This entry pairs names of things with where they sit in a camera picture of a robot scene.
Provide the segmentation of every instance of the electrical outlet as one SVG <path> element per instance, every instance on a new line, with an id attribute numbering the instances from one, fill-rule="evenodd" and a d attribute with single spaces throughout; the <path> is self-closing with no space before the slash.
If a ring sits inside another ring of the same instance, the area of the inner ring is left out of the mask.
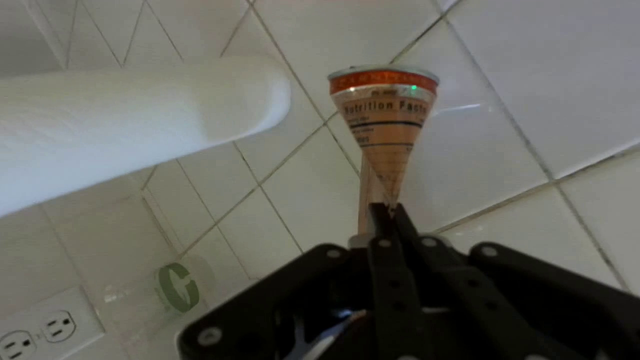
<path id="1" fill-rule="evenodd" d="M 37 354 L 37 342 L 29 333 L 10 333 L 0 339 L 2 360 L 32 360 Z"/>
<path id="2" fill-rule="evenodd" d="M 59 360 L 91 346 L 102 336 L 104 330 L 92 304 L 80 288 L 72 288 L 0 320 L 0 360 Z M 23 354 L 10 359 L 16 353 L 8 353 L 7 345 L 10 348 L 12 345 L 20 345 L 19 351 Z"/>

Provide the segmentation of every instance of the outlet socket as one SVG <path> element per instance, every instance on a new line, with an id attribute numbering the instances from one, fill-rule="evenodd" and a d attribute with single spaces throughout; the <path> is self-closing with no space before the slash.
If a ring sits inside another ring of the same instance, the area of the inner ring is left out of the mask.
<path id="1" fill-rule="evenodd" d="M 25 346 L 19 334 L 26 334 L 32 348 Z M 59 360 L 91 346 L 102 336 L 104 330 L 92 304 L 80 288 L 72 288 L 0 320 L 0 360 Z M 23 345 L 23 359 L 10 359 L 2 345 Z"/>
<path id="2" fill-rule="evenodd" d="M 2 360 L 32 360 L 37 357 L 37 342 L 29 333 L 10 333 L 0 339 Z"/>

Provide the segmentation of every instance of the white tile wall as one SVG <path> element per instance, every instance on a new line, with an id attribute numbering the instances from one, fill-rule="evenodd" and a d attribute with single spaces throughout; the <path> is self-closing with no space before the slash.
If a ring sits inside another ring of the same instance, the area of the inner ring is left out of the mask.
<path id="1" fill-rule="evenodd" d="M 331 118 L 326 75 L 393 61 L 442 79 L 403 194 L 422 230 L 447 228 L 463 250 L 499 240 L 616 285 L 601 248 L 640 294 L 639 154 L 596 164 L 640 136 L 637 3 L 249 4 L 29 0 L 69 71 L 264 55 L 288 69 L 295 98 L 283 127 L 236 149 L 181 158 L 152 177 L 146 171 L 133 183 L 121 178 L 2 219 L 0 282 L 10 290 L 2 292 L 0 316 L 65 286 L 85 285 L 101 300 L 114 279 L 129 282 L 178 255 L 210 276 L 204 294 L 217 306 L 300 248 L 347 245 L 356 233 L 360 151 L 343 118 Z M 16 12 L 0 6 L 0 46 L 12 46 L 2 55 L 16 56 L 0 61 L 0 76 L 55 71 L 39 69 L 51 56 L 39 56 L 44 42 L 39 40 L 41 49 L 16 42 L 16 34 L 32 34 L 20 29 L 26 24 L 19 24 Z M 573 207 L 547 184 L 531 149 L 548 175 L 561 178 Z M 175 328 L 157 339 L 166 359 L 175 354 L 172 336 Z M 108 334 L 76 359 L 146 360 L 151 354 Z"/>

